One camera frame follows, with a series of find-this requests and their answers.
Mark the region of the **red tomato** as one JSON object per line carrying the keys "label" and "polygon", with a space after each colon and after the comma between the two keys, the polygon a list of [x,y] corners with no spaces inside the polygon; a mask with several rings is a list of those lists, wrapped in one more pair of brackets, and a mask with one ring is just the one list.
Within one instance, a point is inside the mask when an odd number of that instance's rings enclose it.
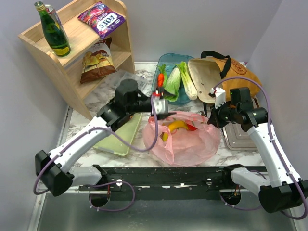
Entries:
{"label": "red tomato", "polygon": [[192,126],[192,125],[190,125],[190,124],[187,124],[187,129],[188,129],[189,131],[195,131],[195,130],[197,130],[197,127]]}

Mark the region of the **pink plastic grocery bag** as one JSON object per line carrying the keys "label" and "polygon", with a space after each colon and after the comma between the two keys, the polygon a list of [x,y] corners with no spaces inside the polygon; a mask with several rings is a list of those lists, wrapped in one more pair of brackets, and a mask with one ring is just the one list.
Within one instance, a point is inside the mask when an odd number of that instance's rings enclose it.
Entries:
{"label": "pink plastic grocery bag", "polygon": [[[197,130],[178,128],[171,133],[168,125],[174,121],[183,121]],[[221,140],[220,130],[207,121],[201,114],[184,111],[158,121],[158,138],[150,153],[173,166],[195,166],[206,161],[216,154]],[[161,139],[164,132],[169,134],[166,141]]]}

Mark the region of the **napa cabbage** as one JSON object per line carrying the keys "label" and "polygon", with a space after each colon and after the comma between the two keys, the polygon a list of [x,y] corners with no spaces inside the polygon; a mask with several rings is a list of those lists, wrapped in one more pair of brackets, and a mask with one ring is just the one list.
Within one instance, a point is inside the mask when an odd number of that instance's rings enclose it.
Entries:
{"label": "napa cabbage", "polygon": [[180,70],[175,67],[169,75],[164,89],[173,96],[166,96],[165,98],[170,102],[175,102],[179,97],[179,88],[181,83]]}

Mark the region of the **orange carrot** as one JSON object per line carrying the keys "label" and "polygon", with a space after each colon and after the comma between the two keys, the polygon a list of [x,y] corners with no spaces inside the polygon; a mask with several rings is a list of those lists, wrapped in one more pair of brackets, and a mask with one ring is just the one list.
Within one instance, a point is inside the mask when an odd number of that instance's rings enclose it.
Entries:
{"label": "orange carrot", "polygon": [[159,74],[157,76],[157,85],[158,87],[162,87],[164,85],[165,77],[166,77],[166,65],[163,64],[158,66]]}

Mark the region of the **green celery stalk bunch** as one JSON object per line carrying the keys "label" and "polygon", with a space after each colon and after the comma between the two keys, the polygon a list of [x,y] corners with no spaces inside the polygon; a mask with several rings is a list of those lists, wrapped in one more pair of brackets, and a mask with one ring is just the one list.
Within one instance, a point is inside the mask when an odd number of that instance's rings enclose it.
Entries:
{"label": "green celery stalk bunch", "polygon": [[176,64],[176,66],[180,71],[181,80],[183,82],[184,90],[187,97],[190,100],[196,100],[198,97],[198,92],[192,82],[186,62],[181,62],[180,64]]}

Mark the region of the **orange tote bag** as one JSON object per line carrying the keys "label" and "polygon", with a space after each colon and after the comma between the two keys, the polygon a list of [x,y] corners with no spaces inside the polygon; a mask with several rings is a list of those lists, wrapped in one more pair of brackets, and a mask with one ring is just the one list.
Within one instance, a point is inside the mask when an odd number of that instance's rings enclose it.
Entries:
{"label": "orange tote bag", "polygon": [[223,79],[225,82],[219,87],[226,91],[227,102],[231,100],[230,90],[234,88],[248,87],[251,97],[260,92],[260,88],[254,83],[240,79],[246,77],[260,85],[259,78],[229,55],[222,55],[216,51],[203,51],[200,58],[190,59],[187,66],[198,98],[203,102],[205,113],[207,107],[215,103],[214,98],[209,96],[211,88]]}

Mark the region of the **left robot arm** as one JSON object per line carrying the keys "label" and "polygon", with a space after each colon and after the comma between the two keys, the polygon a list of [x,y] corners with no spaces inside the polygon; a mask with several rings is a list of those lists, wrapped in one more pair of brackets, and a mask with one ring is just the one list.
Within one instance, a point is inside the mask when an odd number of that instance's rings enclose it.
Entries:
{"label": "left robot arm", "polygon": [[103,106],[97,115],[74,137],[50,152],[43,150],[35,155],[36,183],[41,181],[44,192],[59,196],[72,186],[89,185],[102,190],[107,183],[106,174],[98,165],[73,170],[74,163],[99,141],[110,135],[135,151],[132,146],[115,133],[129,122],[132,115],[150,112],[154,117],[154,140],[145,149],[151,150],[158,140],[158,121],[172,115],[164,97],[171,96],[162,86],[156,88],[150,97],[144,95],[133,79],[122,80],[115,90],[115,96]]}

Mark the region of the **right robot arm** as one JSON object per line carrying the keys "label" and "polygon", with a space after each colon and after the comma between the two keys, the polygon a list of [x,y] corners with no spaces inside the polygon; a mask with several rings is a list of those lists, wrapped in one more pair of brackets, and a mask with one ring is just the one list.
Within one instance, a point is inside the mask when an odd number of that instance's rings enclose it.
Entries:
{"label": "right robot arm", "polygon": [[231,89],[230,103],[222,88],[212,88],[209,95],[215,99],[211,106],[209,124],[222,128],[229,123],[239,124],[257,147],[265,164],[268,179],[250,172],[242,165],[224,169],[222,185],[228,189],[240,185],[259,198],[268,212],[286,210],[302,205],[308,196],[308,182],[302,180],[277,141],[274,127],[268,122],[265,108],[255,108],[248,87]]}

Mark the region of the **yellow banana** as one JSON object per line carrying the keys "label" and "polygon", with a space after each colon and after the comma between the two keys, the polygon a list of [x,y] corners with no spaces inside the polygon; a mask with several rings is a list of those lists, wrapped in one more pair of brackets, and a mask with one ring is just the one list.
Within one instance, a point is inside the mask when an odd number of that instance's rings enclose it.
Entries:
{"label": "yellow banana", "polygon": [[[188,130],[187,124],[183,121],[174,121],[174,122],[172,122],[171,124],[168,125],[168,128],[169,128],[171,133],[178,128],[184,128],[184,129]],[[168,139],[168,137],[169,137],[169,134],[167,132],[164,132],[161,136],[161,139],[163,141],[166,141]]]}

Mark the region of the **brown potato chips bag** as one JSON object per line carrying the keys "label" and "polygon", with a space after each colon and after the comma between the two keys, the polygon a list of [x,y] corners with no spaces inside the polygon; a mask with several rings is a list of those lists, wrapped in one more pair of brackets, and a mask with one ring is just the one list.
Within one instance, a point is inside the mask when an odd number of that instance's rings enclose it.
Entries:
{"label": "brown potato chips bag", "polygon": [[110,52],[111,43],[112,38],[101,39],[85,52],[80,84],[103,79],[117,72]]}

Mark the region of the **wooden shelf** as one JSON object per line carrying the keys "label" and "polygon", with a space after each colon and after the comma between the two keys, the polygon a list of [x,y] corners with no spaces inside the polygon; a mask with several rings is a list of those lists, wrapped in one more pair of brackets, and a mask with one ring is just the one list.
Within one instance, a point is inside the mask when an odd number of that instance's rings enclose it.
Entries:
{"label": "wooden shelf", "polygon": [[[103,82],[103,79],[80,84],[82,56],[100,37],[77,17],[98,1],[74,0],[57,11],[72,49],[68,56],[59,57],[53,53],[44,38],[41,22],[18,35],[67,104],[89,120],[92,119],[92,115],[84,99]],[[127,8],[120,0],[101,0],[101,2],[126,19],[124,24],[108,36],[112,38],[110,51],[114,67],[135,74]]]}

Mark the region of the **purple Fox's candy bag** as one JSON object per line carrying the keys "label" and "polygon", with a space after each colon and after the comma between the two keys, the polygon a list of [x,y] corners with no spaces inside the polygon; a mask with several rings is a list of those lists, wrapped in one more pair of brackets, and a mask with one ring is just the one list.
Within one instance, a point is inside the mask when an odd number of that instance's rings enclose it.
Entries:
{"label": "purple Fox's candy bag", "polygon": [[126,21],[124,16],[114,12],[102,2],[95,3],[77,18],[88,24],[101,39],[106,38]]}

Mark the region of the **green glass bottle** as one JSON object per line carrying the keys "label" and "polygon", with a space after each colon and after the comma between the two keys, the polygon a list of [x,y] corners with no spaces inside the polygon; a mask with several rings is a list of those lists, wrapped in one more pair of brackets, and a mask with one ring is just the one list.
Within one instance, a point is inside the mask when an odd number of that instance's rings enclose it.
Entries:
{"label": "green glass bottle", "polygon": [[64,31],[49,15],[43,2],[36,1],[34,6],[39,13],[42,31],[48,45],[57,56],[67,56],[71,52],[71,48]]}

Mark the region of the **red silver soda can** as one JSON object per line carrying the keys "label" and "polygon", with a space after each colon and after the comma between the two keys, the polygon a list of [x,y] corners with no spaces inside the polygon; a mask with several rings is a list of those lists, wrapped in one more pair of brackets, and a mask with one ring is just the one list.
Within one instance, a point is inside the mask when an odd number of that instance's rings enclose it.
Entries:
{"label": "red silver soda can", "polygon": [[51,16],[51,18],[57,23],[57,25],[63,30],[63,26],[62,23],[59,19],[59,16],[55,10],[55,8],[49,4],[45,5],[47,12],[49,13],[49,15]]}

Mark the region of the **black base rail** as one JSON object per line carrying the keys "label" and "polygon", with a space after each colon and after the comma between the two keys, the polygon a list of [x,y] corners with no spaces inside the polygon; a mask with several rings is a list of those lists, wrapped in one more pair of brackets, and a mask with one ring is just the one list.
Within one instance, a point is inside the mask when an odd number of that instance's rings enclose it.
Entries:
{"label": "black base rail", "polygon": [[110,194],[114,201],[220,199],[221,190],[232,190],[231,170],[241,167],[99,167],[103,178],[97,188],[80,186],[80,191]]}

